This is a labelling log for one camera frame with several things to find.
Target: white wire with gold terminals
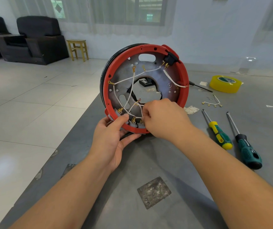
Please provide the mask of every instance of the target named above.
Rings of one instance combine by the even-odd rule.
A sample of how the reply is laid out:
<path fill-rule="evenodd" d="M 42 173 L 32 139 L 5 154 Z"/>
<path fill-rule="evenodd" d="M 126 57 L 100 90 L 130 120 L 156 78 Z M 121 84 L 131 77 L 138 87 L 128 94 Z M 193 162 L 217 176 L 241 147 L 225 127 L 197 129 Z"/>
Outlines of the white wire with gold terminals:
<path fill-rule="evenodd" d="M 124 80 L 121 80 L 121 81 L 116 82 L 116 83 L 112 83 L 110 80 L 108 81 L 108 84 L 112 84 L 112 85 L 113 85 L 113 92 L 114 92 L 114 95 L 115 95 L 117 101 L 119 102 L 119 104 L 121 105 L 121 108 L 117 110 L 119 114 L 122 114 L 123 110 L 125 110 L 129 115 L 133 116 L 131 122 L 134 123 L 134 124 L 136 123 L 136 119 L 141 119 L 141 118 L 142 118 L 142 117 L 136 117 L 135 115 L 133 115 L 133 114 L 130 113 L 132 107 L 133 107 L 134 105 L 138 105 L 138 106 L 140 107 L 140 109 L 141 109 L 141 114 L 142 114 L 142 116 L 143 116 L 142 107 L 141 107 L 141 106 L 144 106 L 144 105 L 139 104 L 139 101 L 140 101 L 140 100 L 138 100 L 137 102 L 135 102 L 135 103 L 131 106 L 131 108 L 129 109 L 129 111 L 127 111 L 127 109 L 125 109 L 127 103 L 129 102 L 129 99 L 130 99 L 130 97 L 131 97 L 131 94 L 132 94 L 132 89 L 133 89 L 133 85 L 134 85 L 134 78 L 137 77 L 137 76 L 140 76 L 140 75 L 144 74 L 145 72 L 151 72 L 151 71 L 155 71 L 155 70 L 161 69 L 162 66 L 163 66 L 164 64 L 165 64 L 165 61 L 163 61 L 163 64 L 162 64 L 161 66 L 159 66 L 157 69 L 153 69 L 153 70 L 146 70 L 146 69 L 145 69 L 145 66 L 143 65 L 142 68 L 144 69 L 144 71 L 143 71 L 142 73 L 138 74 L 138 75 L 135 75 L 135 68 L 136 68 L 136 66 L 133 66 L 133 67 L 132 67 L 132 70 L 133 70 L 133 76 L 132 76 L 132 77 L 129 77 L 129 78 L 124 79 Z M 188 86 L 181 86 L 181 85 L 175 83 L 175 82 L 172 80 L 172 78 L 169 76 L 169 74 L 166 72 L 166 69 L 167 69 L 168 67 L 169 67 L 169 64 L 166 63 L 166 64 L 165 64 L 165 69 L 163 70 L 163 72 L 164 72 L 165 75 L 169 78 L 169 80 L 170 80 L 173 84 L 176 85 L 177 88 L 178 88 L 178 87 L 186 88 L 186 87 L 189 86 L 189 85 L 188 85 Z M 120 100 L 118 99 L 118 97 L 116 96 L 115 85 L 116 85 L 116 84 L 119 84 L 119 83 L 121 83 L 121 82 L 123 82 L 123 81 L 129 80 L 129 79 L 132 79 L 131 91 L 130 91 L 128 100 L 126 101 L 125 105 L 123 106 L 122 103 L 120 102 Z"/>
<path fill-rule="evenodd" d="M 213 94 L 213 96 L 214 96 L 214 99 L 216 99 L 216 100 L 218 101 L 217 104 L 213 104 L 214 107 L 216 108 L 216 105 L 219 105 L 219 107 L 222 107 L 222 105 L 221 105 L 219 99 L 217 99 L 217 97 L 216 97 L 214 94 Z M 208 104 L 208 106 L 210 106 L 212 103 L 209 103 L 209 102 L 202 102 L 202 104 Z"/>

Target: tile floor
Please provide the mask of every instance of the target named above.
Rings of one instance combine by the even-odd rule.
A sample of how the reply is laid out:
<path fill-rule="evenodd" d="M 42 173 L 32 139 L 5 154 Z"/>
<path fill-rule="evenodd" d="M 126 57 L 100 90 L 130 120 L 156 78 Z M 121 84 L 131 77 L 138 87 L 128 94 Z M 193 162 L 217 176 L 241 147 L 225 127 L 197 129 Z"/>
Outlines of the tile floor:
<path fill-rule="evenodd" d="M 99 94 L 106 60 L 0 60 L 0 221 Z"/>

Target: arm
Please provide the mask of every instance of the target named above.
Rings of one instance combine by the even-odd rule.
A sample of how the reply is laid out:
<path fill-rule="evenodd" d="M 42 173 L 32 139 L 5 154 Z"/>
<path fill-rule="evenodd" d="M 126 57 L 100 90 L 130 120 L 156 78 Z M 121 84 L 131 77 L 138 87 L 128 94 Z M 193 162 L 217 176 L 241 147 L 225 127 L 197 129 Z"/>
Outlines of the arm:
<path fill-rule="evenodd" d="M 81 228 L 108 176 L 122 159 L 122 150 L 139 134 L 119 141 L 127 131 L 121 126 L 128 115 L 102 119 L 94 132 L 88 156 L 67 173 L 10 229 L 17 228 Z"/>
<path fill-rule="evenodd" d="M 271 185 L 194 127 L 176 103 L 149 102 L 143 115 L 154 136 L 172 142 L 193 163 L 229 228 L 273 228 Z"/>

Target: yellow tape roll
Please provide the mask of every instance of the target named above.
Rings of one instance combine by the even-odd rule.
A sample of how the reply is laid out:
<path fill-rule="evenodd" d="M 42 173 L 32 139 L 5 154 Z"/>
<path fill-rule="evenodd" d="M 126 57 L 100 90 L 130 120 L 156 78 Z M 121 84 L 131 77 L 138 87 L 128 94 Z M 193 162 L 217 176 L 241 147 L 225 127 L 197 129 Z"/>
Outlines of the yellow tape roll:
<path fill-rule="evenodd" d="M 223 75 L 215 75 L 212 77 L 210 87 L 220 92 L 236 93 L 241 84 L 242 82 L 238 79 Z"/>

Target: gray tabletop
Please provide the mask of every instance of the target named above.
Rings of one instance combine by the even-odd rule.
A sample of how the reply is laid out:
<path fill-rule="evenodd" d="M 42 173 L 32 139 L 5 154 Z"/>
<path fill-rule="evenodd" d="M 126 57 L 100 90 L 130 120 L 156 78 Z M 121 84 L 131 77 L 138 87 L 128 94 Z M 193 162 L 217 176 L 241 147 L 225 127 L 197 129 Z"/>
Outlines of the gray tabletop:
<path fill-rule="evenodd" d="M 190 80 L 210 82 L 215 74 L 189 72 Z M 230 111 L 238 129 L 261 155 L 263 168 L 255 171 L 273 186 L 273 78 L 231 75 L 244 84 L 238 93 L 214 91 L 223 107 L 214 103 L 212 93 L 190 87 L 186 107 L 204 108 L 212 120 L 230 136 L 234 148 L 229 153 L 239 159 L 234 131 L 226 117 Z M 62 176 L 68 164 L 79 163 L 91 147 L 97 122 L 104 117 L 98 95 L 76 125 L 0 223 L 9 227 Z M 213 137 L 201 111 L 189 115 L 192 123 Z M 146 209 L 137 189 L 161 177 L 171 194 Z M 110 175 L 89 213 L 83 228 L 226 228 L 226 224 L 192 163 L 175 146 L 153 136 L 142 136 L 129 144 L 119 167 Z"/>

